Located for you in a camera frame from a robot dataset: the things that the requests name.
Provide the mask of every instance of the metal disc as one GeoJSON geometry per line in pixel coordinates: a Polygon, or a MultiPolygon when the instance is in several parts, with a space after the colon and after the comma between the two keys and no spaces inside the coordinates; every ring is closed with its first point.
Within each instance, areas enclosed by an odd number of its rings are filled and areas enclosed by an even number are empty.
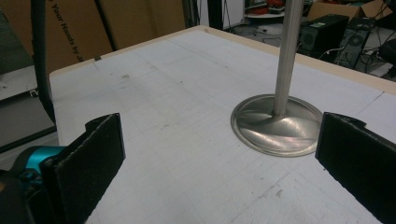
{"type": "Polygon", "coordinates": [[[253,96],[233,111],[231,124],[249,147],[273,156],[297,157],[317,148],[322,113],[311,104],[289,97],[286,113],[274,114],[273,94],[253,96]]]}

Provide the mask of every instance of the white table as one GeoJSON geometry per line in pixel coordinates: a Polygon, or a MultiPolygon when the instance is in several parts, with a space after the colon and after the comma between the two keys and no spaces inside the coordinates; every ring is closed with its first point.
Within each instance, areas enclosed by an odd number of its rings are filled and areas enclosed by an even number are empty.
{"type": "MultiPolygon", "coordinates": [[[[51,74],[61,145],[120,113],[126,160],[88,223],[376,223],[315,159],[261,154],[234,107],[274,93],[278,49],[199,26],[51,74]]],[[[290,95],[396,142],[396,85],[298,55],[290,95]]]]}

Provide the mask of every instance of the metal pole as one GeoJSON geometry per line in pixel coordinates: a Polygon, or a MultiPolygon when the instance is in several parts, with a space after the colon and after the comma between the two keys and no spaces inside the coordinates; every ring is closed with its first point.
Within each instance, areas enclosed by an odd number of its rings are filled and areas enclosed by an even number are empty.
{"type": "Polygon", "coordinates": [[[274,100],[275,115],[283,115],[286,113],[286,104],[289,98],[291,74],[294,66],[303,8],[303,0],[286,1],[286,13],[283,22],[283,34],[277,68],[274,100]]]}

